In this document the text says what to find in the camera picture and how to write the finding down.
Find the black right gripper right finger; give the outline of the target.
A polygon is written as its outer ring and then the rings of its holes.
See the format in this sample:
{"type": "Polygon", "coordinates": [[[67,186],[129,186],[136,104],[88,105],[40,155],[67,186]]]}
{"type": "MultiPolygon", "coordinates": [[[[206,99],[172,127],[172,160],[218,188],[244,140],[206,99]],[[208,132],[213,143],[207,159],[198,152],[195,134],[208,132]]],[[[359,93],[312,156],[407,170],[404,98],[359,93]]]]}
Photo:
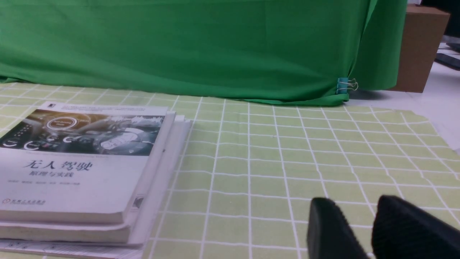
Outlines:
{"type": "Polygon", "coordinates": [[[459,230],[393,195],[378,199],[372,229],[377,259],[458,259],[459,230]]]}

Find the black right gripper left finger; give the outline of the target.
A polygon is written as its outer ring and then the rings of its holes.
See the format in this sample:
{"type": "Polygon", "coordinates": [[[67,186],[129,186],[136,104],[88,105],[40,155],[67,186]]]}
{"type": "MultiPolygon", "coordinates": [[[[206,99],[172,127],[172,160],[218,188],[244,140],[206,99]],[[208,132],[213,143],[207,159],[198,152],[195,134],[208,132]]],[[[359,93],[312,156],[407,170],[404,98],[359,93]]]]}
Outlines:
{"type": "Polygon", "coordinates": [[[342,210],[328,198],[309,205],[306,246],[310,259],[367,259],[342,210]]]}

